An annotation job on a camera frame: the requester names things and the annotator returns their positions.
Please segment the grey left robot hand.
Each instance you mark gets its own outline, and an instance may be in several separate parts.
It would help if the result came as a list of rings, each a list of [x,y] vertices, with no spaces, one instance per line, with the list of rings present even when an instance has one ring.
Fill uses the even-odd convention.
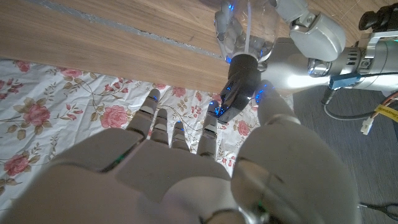
[[[325,85],[307,64],[331,63],[345,47],[343,28],[306,1],[222,1],[214,22],[229,64],[223,95],[253,90],[261,80],[287,93]]]

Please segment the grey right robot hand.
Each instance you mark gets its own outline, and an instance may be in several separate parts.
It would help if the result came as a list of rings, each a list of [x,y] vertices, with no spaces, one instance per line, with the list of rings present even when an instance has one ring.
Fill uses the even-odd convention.
[[[360,223],[358,193],[334,150],[260,82],[259,127],[232,172],[216,161],[216,101],[198,150],[152,90],[127,128],[111,128],[49,162],[2,223]]]

